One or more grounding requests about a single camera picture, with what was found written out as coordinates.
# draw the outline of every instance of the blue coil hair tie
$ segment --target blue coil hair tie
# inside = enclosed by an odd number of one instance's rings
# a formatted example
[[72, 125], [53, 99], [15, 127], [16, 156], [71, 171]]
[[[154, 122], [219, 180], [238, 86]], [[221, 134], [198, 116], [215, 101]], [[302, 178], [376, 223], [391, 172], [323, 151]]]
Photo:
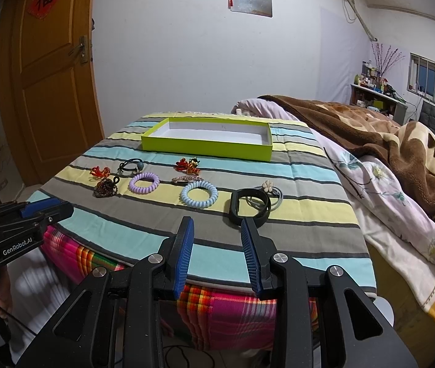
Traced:
[[[188, 197], [188, 192], [195, 188], [205, 188], [208, 190], [211, 197], [206, 201], [194, 201]], [[187, 206], [194, 207], [196, 209], [205, 209], [206, 207], [212, 206], [216, 202], [218, 197], [218, 192], [216, 187], [214, 187], [210, 182], [207, 181], [196, 181], [191, 182], [186, 185], [184, 189], [181, 190], [180, 198], [181, 201]]]

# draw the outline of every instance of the black beaded hair tie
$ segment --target black beaded hair tie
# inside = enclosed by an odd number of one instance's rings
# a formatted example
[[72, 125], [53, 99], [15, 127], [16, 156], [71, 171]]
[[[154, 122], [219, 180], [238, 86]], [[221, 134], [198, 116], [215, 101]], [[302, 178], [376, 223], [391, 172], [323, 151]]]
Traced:
[[110, 197], [116, 195], [118, 192], [117, 184], [120, 181], [120, 177], [116, 174], [113, 176], [113, 180], [104, 178], [98, 182], [93, 191], [95, 197]]

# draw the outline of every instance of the human hand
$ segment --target human hand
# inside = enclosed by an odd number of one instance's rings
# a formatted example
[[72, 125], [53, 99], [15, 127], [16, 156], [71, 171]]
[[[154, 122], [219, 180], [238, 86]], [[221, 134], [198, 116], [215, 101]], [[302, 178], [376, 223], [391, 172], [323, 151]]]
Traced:
[[[11, 296], [11, 282], [9, 280], [6, 266], [0, 267], [0, 307], [7, 312], [13, 309], [13, 298]], [[0, 310], [0, 317], [5, 319], [7, 315]]]

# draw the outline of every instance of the green box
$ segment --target green box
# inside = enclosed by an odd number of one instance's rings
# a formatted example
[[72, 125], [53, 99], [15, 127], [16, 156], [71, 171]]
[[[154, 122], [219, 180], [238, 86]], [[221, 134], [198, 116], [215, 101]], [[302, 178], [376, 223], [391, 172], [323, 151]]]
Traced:
[[144, 151], [270, 162], [268, 123], [218, 117], [169, 117], [141, 135]]

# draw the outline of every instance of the plaid fabric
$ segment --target plaid fabric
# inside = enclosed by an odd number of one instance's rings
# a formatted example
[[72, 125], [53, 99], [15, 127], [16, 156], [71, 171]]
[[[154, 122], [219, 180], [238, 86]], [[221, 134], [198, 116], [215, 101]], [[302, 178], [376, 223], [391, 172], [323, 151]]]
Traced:
[[[49, 226], [42, 250], [79, 284], [98, 266], [121, 270], [125, 265], [114, 262], [81, 246], [69, 236]], [[177, 314], [162, 314], [163, 333], [172, 335], [179, 317], [188, 330], [194, 347], [199, 350], [270, 349], [275, 328], [275, 300], [224, 292], [218, 289], [186, 284], [175, 303]], [[312, 330], [318, 329], [316, 302], [310, 299]]]

